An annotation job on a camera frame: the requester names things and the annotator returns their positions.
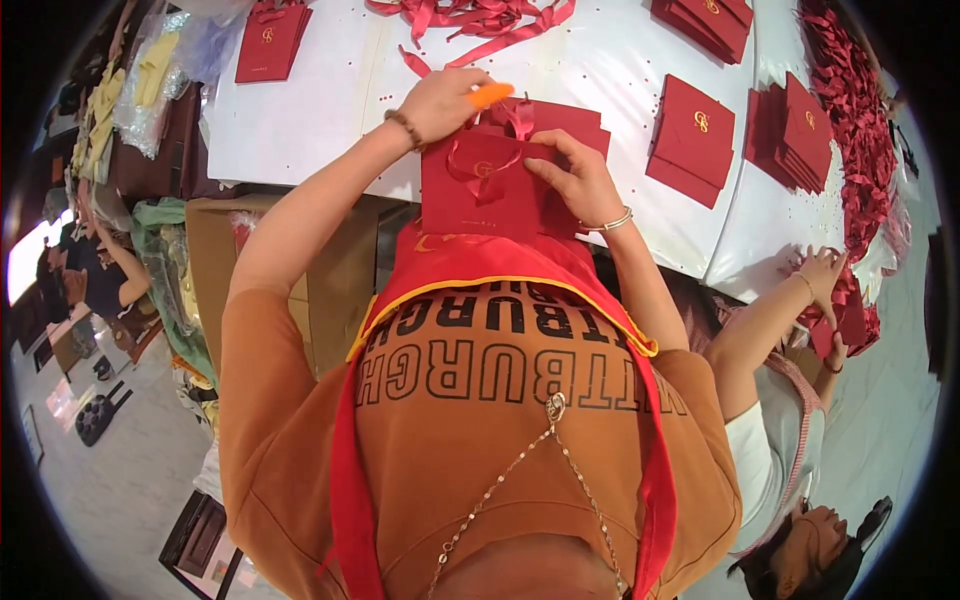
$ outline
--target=gold bracelet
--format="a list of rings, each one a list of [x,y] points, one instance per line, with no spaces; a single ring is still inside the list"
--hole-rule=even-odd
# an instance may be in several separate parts
[[[817,298],[817,295],[813,293],[813,284],[810,283],[810,280],[807,279],[806,276],[799,271],[794,271],[791,275],[792,276],[795,275],[804,281],[804,283],[806,284],[806,288],[810,290],[810,304],[812,304],[813,301],[816,300]]]
[[[580,223],[580,228],[581,228],[583,231],[609,231],[609,230],[611,230],[611,229],[613,229],[613,228],[618,228],[618,227],[620,227],[620,226],[623,225],[624,223],[626,223],[626,222],[628,222],[628,221],[630,221],[631,219],[634,218],[634,210],[633,210],[632,208],[630,208],[629,206],[626,206],[626,205],[624,206],[624,208],[627,209],[627,214],[623,215],[622,217],[620,217],[620,218],[617,219],[616,221],[611,221],[610,223],[607,223],[607,224],[605,224],[605,225],[602,225],[602,226],[600,226],[600,227],[598,227],[598,228],[588,228],[588,227],[584,227],[584,222],[583,222],[583,221],[578,221],[578,223]]]
[[[420,136],[420,132],[414,127],[407,117],[403,113],[393,110],[392,108],[383,113],[383,120],[393,119],[397,121],[403,129],[407,130],[407,133],[410,134],[410,139],[414,144],[414,152],[420,153],[423,152],[423,149],[426,148],[426,144],[423,143],[423,138]]]

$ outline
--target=red apron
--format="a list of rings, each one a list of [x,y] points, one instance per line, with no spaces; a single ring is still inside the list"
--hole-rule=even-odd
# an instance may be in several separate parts
[[[383,294],[373,299],[350,350],[351,365],[337,408],[330,465],[330,515],[336,559],[350,598],[385,600],[376,557],[376,521],[357,451],[354,420],[356,368],[365,340],[384,317],[425,292],[488,281],[530,281],[569,290],[622,330],[646,387],[657,435],[653,440],[641,438],[647,465],[640,491],[647,512],[637,549],[634,598],[642,600],[670,556],[677,524],[677,495],[660,427],[660,397],[648,358],[657,353],[656,342],[643,337],[620,303],[596,278],[593,261],[583,244],[544,235],[538,235],[531,245],[486,235],[421,235],[419,221],[405,227],[396,239],[394,273]],[[644,412],[636,414],[640,420]]]

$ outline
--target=gold chain necklace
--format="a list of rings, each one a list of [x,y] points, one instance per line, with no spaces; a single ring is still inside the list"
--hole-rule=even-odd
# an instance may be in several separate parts
[[[590,507],[593,509],[593,512],[597,515],[597,519],[600,521],[600,531],[603,532],[604,541],[607,543],[607,548],[610,550],[610,558],[613,563],[613,573],[616,576],[616,593],[619,600],[623,600],[623,593],[625,591],[624,587],[626,584],[623,579],[620,577],[620,564],[616,560],[616,552],[613,550],[613,542],[610,539],[610,532],[607,531],[607,522],[603,518],[603,513],[600,512],[600,509],[597,508],[597,501],[593,499],[593,496],[590,495],[590,488],[587,487],[587,484],[584,482],[584,476],[580,473],[580,470],[577,468],[576,463],[573,462],[573,459],[570,458],[570,451],[566,448],[563,442],[560,440],[560,435],[557,433],[557,423],[560,422],[560,419],[564,417],[564,410],[566,409],[566,397],[563,393],[556,393],[552,395],[544,406],[546,409],[546,417],[550,421],[550,428],[540,434],[530,445],[527,446],[526,451],[520,452],[510,466],[507,467],[507,470],[503,472],[502,475],[496,478],[496,483],[490,486],[490,489],[483,494],[483,499],[473,507],[473,511],[467,515],[467,520],[463,522],[460,526],[460,531],[453,535],[453,538],[450,541],[444,543],[444,552],[437,559],[437,569],[433,572],[433,581],[430,582],[430,590],[427,592],[427,600],[433,596],[433,590],[437,587],[437,581],[440,579],[440,572],[444,569],[444,564],[448,560],[450,553],[453,552],[453,548],[456,547],[457,541],[460,537],[466,532],[467,528],[476,519],[477,514],[483,510],[484,502],[490,499],[493,495],[493,491],[496,490],[497,486],[503,483],[504,479],[507,478],[507,475],[510,474],[510,471],[514,470],[514,467],[520,464],[524,458],[527,457],[527,453],[537,447],[537,444],[546,440],[547,438],[553,438],[557,445],[564,452],[566,461],[570,463],[570,468],[573,469],[573,474],[577,476],[577,480],[580,482],[580,485],[584,488],[584,493],[587,495],[587,498],[590,501]]]

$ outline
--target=yellow trim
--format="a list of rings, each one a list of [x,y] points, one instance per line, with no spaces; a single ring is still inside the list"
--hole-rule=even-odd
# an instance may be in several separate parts
[[[590,306],[595,308],[597,312],[603,315],[603,317],[607,319],[607,321],[612,323],[613,326],[623,331],[624,335],[627,336],[627,340],[636,347],[636,351],[639,352],[641,356],[647,356],[647,357],[656,356],[657,353],[660,351],[660,348],[657,344],[657,340],[651,340],[647,338],[647,336],[643,335],[643,332],[640,331],[640,328],[636,326],[636,323],[634,323],[634,320],[630,318],[630,315],[627,315],[627,320],[630,321],[630,325],[632,325],[633,328],[636,330],[636,333],[639,335],[639,338],[637,338],[637,336],[635,336],[633,332],[626,329],[623,325],[621,325],[615,319],[613,319],[610,315],[608,315],[607,311],[600,308],[600,306],[598,306],[596,302],[594,302],[592,299],[585,296],[580,290],[576,289],[572,285],[568,285],[560,281],[554,281],[553,279],[546,279],[543,277],[490,276],[490,277],[480,277],[479,279],[451,279],[448,281],[437,281],[435,283],[430,283],[428,285],[421,286],[417,289],[407,292],[406,294],[403,294],[396,300],[384,306],[383,310],[381,310],[376,315],[376,318],[373,319],[373,321],[371,321],[370,326],[367,327],[366,330],[364,330],[363,326],[361,325],[360,332],[357,334],[356,339],[353,341],[353,346],[350,347],[350,352],[347,354],[347,362],[350,362],[351,360],[353,360],[354,356],[356,356],[357,351],[360,349],[360,347],[364,345],[364,343],[367,341],[367,338],[370,337],[370,332],[373,330],[373,328],[376,327],[376,325],[380,323],[380,321],[383,320],[384,317],[390,314],[390,311],[394,310],[395,308],[398,308],[404,302],[412,298],[415,298],[420,294],[426,294],[427,292],[432,292],[433,290],[440,290],[440,289],[449,288],[449,287],[467,287],[470,285],[479,285],[481,283],[490,283],[492,281],[529,281],[531,283],[543,283],[546,285],[552,285],[554,287],[565,289],[568,292],[573,292],[574,294],[579,296],[581,299],[589,303]],[[367,322],[367,318],[370,316],[371,310],[373,309],[373,303],[376,301],[376,299],[377,299],[377,296],[374,296],[373,300],[371,300],[370,306],[367,307],[367,314],[364,315],[364,320],[363,320],[364,324]]]

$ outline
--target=white table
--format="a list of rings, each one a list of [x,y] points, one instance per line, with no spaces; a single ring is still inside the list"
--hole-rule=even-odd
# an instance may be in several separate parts
[[[754,34],[744,61],[726,65],[653,19],[649,0],[580,0],[561,27],[477,64],[536,100],[597,110],[612,132],[608,164],[657,262],[694,277],[707,273],[727,220],[742,159],[736,152],[713,210],[644,175],[658,97],[671,73],[736,115],[733,147],[742,148],[747,90],[754,84]],[[315,2],[290,79],[232,82],[239,44],[217,90],[210,120],[208,174],[215,179],[296,185],[339,156],[399,105],[418,77],[397,45],[416,51],[400,16],[369,11],[359,0]],[[484,40],[429,29],[423,59],[434,68]],[[420,158],[408,155],[369,193],[420,201]],[[602,243],[599,236],[590,241]]]
[[[797,0],[765,0],[754,10],[756,89],[786,85],[790,70],[807,87],[802,24],[794,11]],[[752,302],[783,279],[778,267],[794,248],[844,248],[843,161],[833,146],[833,161],[824,193],[793,192],[751,162],[742,161],[739,181],[703,282],[711,288]]]

